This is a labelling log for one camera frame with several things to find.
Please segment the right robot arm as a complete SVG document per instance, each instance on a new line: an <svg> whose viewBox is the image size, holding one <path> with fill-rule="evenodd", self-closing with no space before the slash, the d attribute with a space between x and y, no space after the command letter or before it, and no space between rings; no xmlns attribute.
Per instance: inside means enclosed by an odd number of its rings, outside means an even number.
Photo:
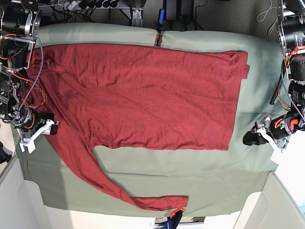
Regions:
<svg viewBox="0 0 305 229"><path fill-rule="evenodd" d="M47 99L38 84L40 73L28 77L32 52L37 42L42 12L37 0L0 2L0 118L23 134L31 131L55 135L58 123L43 130L52 113L38 114Z"/></svg>

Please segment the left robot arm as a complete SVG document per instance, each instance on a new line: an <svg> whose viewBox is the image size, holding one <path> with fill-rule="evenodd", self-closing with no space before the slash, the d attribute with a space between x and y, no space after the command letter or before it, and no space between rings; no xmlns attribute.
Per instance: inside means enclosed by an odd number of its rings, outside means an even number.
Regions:
<svg viewBox="0 0 305 229"><path fill-rule="evenodd" d="M243 137L247 146L269 143L282 153L289 137L305 129L305 2L280 0L275 22L283 60L280 77L269 102L279 100L286 114L272 119L266 115Z"/></svg>

